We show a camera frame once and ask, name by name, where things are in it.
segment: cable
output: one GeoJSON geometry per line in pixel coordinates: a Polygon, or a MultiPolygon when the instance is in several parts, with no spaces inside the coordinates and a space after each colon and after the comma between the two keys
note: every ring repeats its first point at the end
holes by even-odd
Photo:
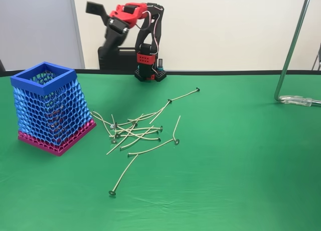
{"type": "Polygon", "coordinates": [[[161,146],[164,146],[165,144],[167,144],[167,143],[169,143],[169,142],[171,142],[171,141],[174,141],[174,139],[168,140],[168,141],[162,143],[161,145],[158,145],[157,147],[153,147],[153,148],[151,148],[151,149],[149,149],[149,150],[146,150],[146,151],[144,151],[144,152],[128,153],[127,156],[139,155],[139,154],[143,154],[143,153],[150,152],[150,151],[152,151],[152,150],[154,150],[154,149],[156,149],[156,148],[159,148],[159,147],[161,147],[161,146]]]}
{"type": "Polygon", "coordinates": [[[171,103],[171,102],[172,102],[171,99],[169,99],[168,102],[166,103],[166,105],[160,110],[160,112],[158,112],[158,114],[154,117],[154,119],[152,119],[152,120],[150,121],[149,124],[151,124],[151,123],[160,115],[160,113],[162,113],[162,111],[165,109],[165,107],[167,107],[167,105],[168,105],[169,103],[171,103]]]}
{"type": "Polygon", "coordinates": [[[136,143],[141,137],[143,137],[144,135],[146,135],[148,133],[148,131],[150,131],[154,126],[152,126],[150,129],[148,129],[147,131],[145,131],[144,134],[142,134],[139,138],[137,138],[136,140],[132,141],[130,144],[127,144],[125,146],[120,147],[120,151],[124,148],[130,147],[131,145],[133,145],[134,143],[136,143]]]}
{"type": "Polygon", "coordinates": [[[109,123],[109,122],[106,122],[106,121],[102,118],[102,116],[100,116],[100,114],[99,114],[98,112],[95,112],[95,111],[94,111],[94,113],[96,113],[96,114],[100,117],[100,119],[99,119],[98,117],[96,117],[93,113],[90,113],[90,114],[91,114],[93,117],[95,117],[95,118],[99,119],[100,121],[102,121],[102,123],[104,124],[104,127],[105,127],[106,131],[108,132],[109,135],[111,135],[111,133],[109,132],[109,130],[108,130],[108,128],[106,127],[106,124],[105,124],[105,123],[107,123],[107,124],[110,125],[110,123],[109,123]]]}
{"type": "Polygon", "coordinates": [[[156,8],[156,9],[159,9],[160,11],[163,10],[162,8],[158,8],[158,7],[156,7],[156,6],[147,6],[147,7],[154,7],[154,8],[156,8]]]}
{"type": "Polygon", "coordinates": [[[151,67],[151,69],[152,69],[156,74],[158,74],[158,72],[157,72],[153,67],[151,67]]]}
{"type": "Polygon", "coordinates": [[[149,23],[148,23],[148,27],[146,27],[146,28],[144,28],[144,29],[142,29],[141,27],[139,27],[137,24],[136,24],[136,26],[140,29],[140,30],[142,30],[142,31],[145,31],[145,30],[147,30],[149,27],[150,27],[150,24],[151,24],[151,13],[149,12],[149,11],[145,11],[145,12],[143,12],[142,14],[144,14],[144,13],[148,13],[148,20],[149,20],[149,23]]]}
{"type": "Polygon", "coordinates": [[[157,22],[158,22],[158,20],[159,20],[160,17],[161,17],[161,16],[160,16],[160,14],[159,14],[157,20],[155,21],[155,26],[154,26],[154,40],[155,40],[155,43],[156,43],[156,46],[157,46],[157,52],[156,52],[156,53],[151,53],[151,55],[156,55],[156,54],[158,53],[158,51],[159,51],[158,43],[157,43],[156,36],[155,36],[155,30],[156,30],[157,22]]]}

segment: metal pin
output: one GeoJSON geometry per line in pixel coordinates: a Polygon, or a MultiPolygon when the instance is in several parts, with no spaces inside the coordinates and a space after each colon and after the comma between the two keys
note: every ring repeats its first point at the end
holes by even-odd
{"type": "MultiPolygon", "coordinates": [[[[125,132],[127,132],[127,133],[129,133],[129,134],[132,134],[132,135],[135,136],[135,137],[140,137],[139,135],[132,133],[132,130],[124,129],[124,128],[122,128],[122,127],[118,127],[118,128],[121,129],[121,130],[123,130],[123,131],[125,131],[125,132]]],[[[147,138],[147,137],[141,137],[141,139],[144,139],[144,140],[154,140],[153,138],[147,138]]]]}
{"type": "MultiPolygon", "coordinates": [[[[110,129],[113,129],[115,131],[115,136],[116,136],[116,124],[115,124],[115,119],[114,119],[114,116],[111,115],[111,118],[112,118],[112,122],[113,122],[113,128],[111,128],[112,125],[110,125],[110,129]]],[[[115,139],[115,137],[111,140],[111,143],[112,144],[116,144],[117,143],[117,140],[115,139]]]]}
{"type": "Polygon", "coordinates": [[[175,132],[176,132],[177,125],[178,125],[178,123],[180,121],[180,118],[181,118],[181,116],[179,116],[179,118],[177,120],[177,123],[175,125],[175,128],[174,128],[174,132],[173,132],[173,139],[174,139],[175,145],[178,145],[180,143],[180,140],[175,138],[175,132]]]}
{"type": "Polygon", "coordinates": [[[168,105],[169,103],[172,103],[172,100],[171,100],[171,99],[168,99],[166,105],[160,110],[160,112],[154,117],[154,119],[152,119],[152,120],[150,121],[149,124],[151,124],[151,123],[162,113],[162,111],[165,109],[165,107],[167,107],[167,105],[168,105]]]}
{"type": "Polygon", "coordinates": [[[180,97],[176,97],[176,98],[172,99],[172,101],[177,100],[177,99],[180,99],[180,98],[185,97],[185,96],[188,96],[188,95],[191,95],[192,93],[194,93],[194,92],[199,92],[199,91],[200,91],[200,89],[197,87],[196,90],[194,90],[194,91],[192,91],[192,92],[189,92],[188,94],[182,95],[182,96],[180,96],[180,97]]]}
{"type": "MultiPolygon", "coordinates": [[[[138,131],[138,130],[146,130],[149,129],[149,127],[140,127],[140,128],[134,128],[133,131],[138,131]]],[[[163,131],[163,126],[160,127],[153,127],[152,129],[159,130],[160,132],[163,131]]]]}
{"type": "Polygon", "coordinates": [[[106,153],[106,155],[110,154],[113,150],[115,150],[123,141],[126,140],[126,138],[128,137],[129,132],[127,133],[127,135],[116,145],[114,146],[109,152],[106,153]]]}
{"type": "Polygon", "coordinates": [[[161,108],[159,111],[157,112],[153,112],[153,113],[150,113],[147,117],[142,117],[142,118],[139,118],[139,119],[129,119],[129,122],[132,122],[132,121],[142,121],[142,120],[146,120],[148,118],[151,118],[153,116],[155,116],[158,112],[160,112],[163,108],[161,108]]]}
{"type": "MultiPolygon", "coordinates": [[[[147,134],[152,134],[152,133],[157,133],[157,134],[158,134],[158,130],[150,131],[150,132],[146,133],[145,135],[147,135],[147,134]]],[[[110,135],[109,137],[120,138],[120,137],[124,137],[124,136],[126,136],[126,135],[116,134],[115,136],[110,135]]]]}
{"type": "Polygon", "coordinates": [[[122,149],[124,149],[124,148],[130,147],[131,145],[135,144],[139,139],[141,139],[141,137],[143,137],[144,135],[146,135],[149,131],[150,131],[150,129],[148,129],[147,131],[145,131],[144,134],[142,134],[139,138],[137,138],[136,140],[134,140],[134,141],[131,142],[130,144],[127,144],[127,145],[125,145],[125,146],[123,146],[123,147],[120,147],[120,151],[121,151],[122,149]]]}
{"type": "Polygon", "coordinates": [[[134,160],[135,160],[137,157],[138,157],[138,155],[136,155],[136,156],[132,159],[132,161],[129,163],[129,165],[125,168],[124,172],[122,172],[122,174],[121,174],[119,180],[117,181],[115,187],[114,187],[111,191],[108,192],[110,195],[112,195],[112,196],[115,196],[115,195],[116,195],[116,189],[117,189],[117,187],[118,187],[118,185],[119,185],[122,177],[124,176],[125,172],[126,172],[127,169],[129,168],[129,166],[132,164],[132,162],[134,162],[134,160]]]}
{"type": "Polygon", "coordinates": [[[164,146],[165,144],[167,144],[167,143],[169,143],[171,141],[174,141],[174,139],[168,140],[168,141],[158,145],[157,147],[153,147],[153,148],[151,148],[149,150],[146,150],[146,151],[143,151],[143,152],[130,152],[130,153],[127,154],[127,156],[129,157],[129,156],[132,156],[132,155],[140,155],[140,154],[143,154],[143,153],[147,153],[147,152],[153,151],[154,149],[159,148],[161,146],[164,146]]]}

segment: blue mesh basket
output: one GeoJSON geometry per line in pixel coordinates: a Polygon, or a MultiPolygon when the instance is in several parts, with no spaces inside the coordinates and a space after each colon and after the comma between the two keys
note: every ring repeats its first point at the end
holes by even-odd
{"type": "Polygon", "coordinates": [[[60,146],[92,119],[75,70],[41,63],[11,77],[19,131],[60,146]]]}

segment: table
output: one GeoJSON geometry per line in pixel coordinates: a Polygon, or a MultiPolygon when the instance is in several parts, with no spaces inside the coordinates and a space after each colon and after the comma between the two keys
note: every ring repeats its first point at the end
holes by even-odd
{"type": "MultiPolygon", "coordinates": [[[[321,109],[273,100],[278,75],[78,74],[91,110],[117,122],[159,110],[169,143],[132,158],[112,147],[102,122],[63,156],[17,140],[9,77],[0,78],[0,230],[319,230],[321,109]]],[[[281,93],[321,98],[321,76],[287,76],[281,93]]],[[[148,126],[148,122],[139,124],[148,126]]],[[[157,141],[139,141],[144,151],[157,141]]]]}

